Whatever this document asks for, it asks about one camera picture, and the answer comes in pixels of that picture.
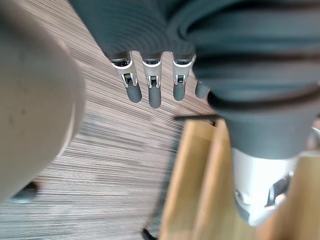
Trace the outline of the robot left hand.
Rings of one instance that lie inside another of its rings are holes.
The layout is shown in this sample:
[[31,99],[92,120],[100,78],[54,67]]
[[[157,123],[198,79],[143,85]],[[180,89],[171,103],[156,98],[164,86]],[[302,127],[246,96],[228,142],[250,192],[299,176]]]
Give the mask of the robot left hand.
[[72,0],[102,52],[196,56],[231,142],[234,198],[251,226],[281,204],[320,112],[317,0]]

